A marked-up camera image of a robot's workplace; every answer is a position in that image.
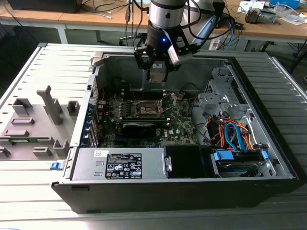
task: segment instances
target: electronic device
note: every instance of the electronic device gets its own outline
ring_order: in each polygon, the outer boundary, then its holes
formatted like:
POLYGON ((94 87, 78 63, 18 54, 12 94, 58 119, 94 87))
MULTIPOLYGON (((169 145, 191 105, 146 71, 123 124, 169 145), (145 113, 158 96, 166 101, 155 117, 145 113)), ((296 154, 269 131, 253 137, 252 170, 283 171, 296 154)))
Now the electronic device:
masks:
POLYGON ((287 0, 287 1, 279 1, 279 0, 270 0, 270 4, 271 5, 277 5, 277 3, 279 2, 279 4, 281 5, 287 5, 291 8, 293 8, 294 10, 296 10, 298 8, 298 5, 300 3, 299 0, 287 0))
POLYGON ((276 14, 269 10, 260 10, 258 8, 251 8, 245 15, 245 21, 250 24, 256 23, 270 23, 274 24, 276 21, 276 14))
POLYGON ((305 183, 235 58, 198 54, 161 88, 132 54, 100 53, 87 83, 52 183, 73 211, 253 207, 305 183))
POLYGON ((220 21, 235 22, 230 16, 215 22, 222 15, 223 5, 215 4, 215 14, 213 0, 151 0, 149 9, 137 6, 149 12, 149 21, 147 39, 135 46, 134 56, 152 82, 167 81, 170 72, 198 52, 220 21))
POLYGON ((82 0, 8 0, 14 10, 58 11, 76 13, 82 0))

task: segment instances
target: table leg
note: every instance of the table leg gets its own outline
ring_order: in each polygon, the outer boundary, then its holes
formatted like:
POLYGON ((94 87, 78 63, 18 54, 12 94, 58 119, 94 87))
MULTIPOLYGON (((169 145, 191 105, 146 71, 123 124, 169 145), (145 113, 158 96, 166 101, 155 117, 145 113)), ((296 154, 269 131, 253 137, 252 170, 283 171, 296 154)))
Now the table leg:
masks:
POLYGON ((96 39, 97 39, 97 42, 101 42, 100 31, 99 31, 99 30, 95 30, 95 32, 96 32, 96 39))
POLYGON ((65 33, 65 25, 59 24, 57 26, 57 30, 59 33, 59 38, 62 44, 68 44, 66 33, 65 33))

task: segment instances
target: table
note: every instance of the table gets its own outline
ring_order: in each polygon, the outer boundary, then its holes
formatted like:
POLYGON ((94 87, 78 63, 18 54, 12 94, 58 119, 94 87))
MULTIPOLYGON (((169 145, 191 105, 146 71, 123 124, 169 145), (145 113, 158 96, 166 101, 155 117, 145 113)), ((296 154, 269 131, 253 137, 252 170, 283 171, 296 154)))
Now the table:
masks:
MULTIPOLYGON (((12 97, 33 77, 41 83, 72 90, 72 85, 86 88, 90 72, 80 74, 77 66, 90 68, 95 51, 131 53, 131 47, 48 44, 38 47, 0 99, 0 131, 12 115, 12 97)), ((272 114, 300 162, 306 164, 306 95, 278 62, 265 53, 203 51, 207 55, 236 57, 246 75, 272 114), (263 72, 255 73, 262 67, 263 72)), ((31 91, 24 97, 30 98, 31 91)), ((71 100, 68 95, 61 104, 71 100)), ((50 182, 62 171, 50 171, 53 161, 0 161, 0 221, 2 228, 14 229, 295 229, 307 227, 307 186, 291 194, 272 197, 255 208, 190 210, 173 212, 76 214, 51 189, 50 182)))
MULTIPOLYGON (((113 10, 111 16, 113 19, 108 19, 100 16, 96 13, 80 11, 76 14, 61 13, 61 12, 45 12, 45 11, 15 11, 6 0, 3 0, 0 5, 0 22, 2 24, 19 25, 12 16, 4 8, 3 4, 6 4, 9 11, 19 20, 24 26, 36 26, 36 27, 50 27, 56 28, 59 33, 60 40, 63 44, 67 44, 67 38, 65 34, 66 29, 83 29, 83 30, 95 30, 95 31, 125 31, 126 21, 125 13, 126 8, 119 8, 119 10, 113 10)), ((292 25, 281 19, 277 19, 276 24, 249 24, 245 23, 245 14, 236 14, 236 5, 240 3, 240 0, 228 0, 230 14, 236 18, 236 21, 244 24, 243 32, 240 36, 240 40, 260 40, 260 41, 276 41, 276 42, 292 42, 303 43, 307 38, 306 25, 299 26, 292 25)), ((122 2, 116 2, 114 6, 121 5, 122 2)), ((306 6, 300 6, 299 11, 306 10, 306 6)), ((140 20, 140 10, 135 7, 134 9, 134 28, 140 20)), ((140 25, 139 32, 145 33, 147 31, 148 16, 143 13, 143 21, 140 25)), ((222 26, 219 29, 214 30, 214 34, 220 34, 227 29, 226 26, 222 26)), ((131 31, 131 22, 129 23, 128 31, 131 31)))

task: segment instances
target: connector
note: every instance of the connector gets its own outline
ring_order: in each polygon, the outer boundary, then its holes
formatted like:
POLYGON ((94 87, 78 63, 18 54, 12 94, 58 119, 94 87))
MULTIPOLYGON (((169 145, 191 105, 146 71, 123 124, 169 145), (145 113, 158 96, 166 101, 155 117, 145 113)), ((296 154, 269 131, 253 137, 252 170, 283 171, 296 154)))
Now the connector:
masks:
POLYGON ((129 5, 126 9, 126 15, 125 15, 126 23, 130 22, 130 16, 131 16, 131 10, 129 5))
POLYGON ((262 154, 265 161, 269 158, 267 151, 262 151, 261 154, 262 154))
POLYGON ((235 158, 231 151, 219 150, 214 153, 216 161, 233 161, 235 158))

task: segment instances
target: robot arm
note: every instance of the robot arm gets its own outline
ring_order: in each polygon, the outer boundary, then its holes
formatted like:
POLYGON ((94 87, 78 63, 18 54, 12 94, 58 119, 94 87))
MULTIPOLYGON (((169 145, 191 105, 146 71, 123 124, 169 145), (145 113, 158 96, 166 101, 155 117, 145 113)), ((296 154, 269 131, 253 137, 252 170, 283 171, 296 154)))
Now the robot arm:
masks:
POLYGON ((147 71, 147 80, 151 79, 154 63, 159 62, 165 65, 165 82, 168 73, 178 70, 183 62, 191 59, 209 37, 216 19, 213 0, 196 1, 198 3, 194 0, 150 1, 147 40, 134 50, 139 68, 147 71), (197 35, 191 31, 195 30, 194 25, 198 26, 197 35), (191 37, 191 34, 193 40, 190 44, 187 37, 191 37), (147 61, 142 57, 144 52, 148 55, 147 61))

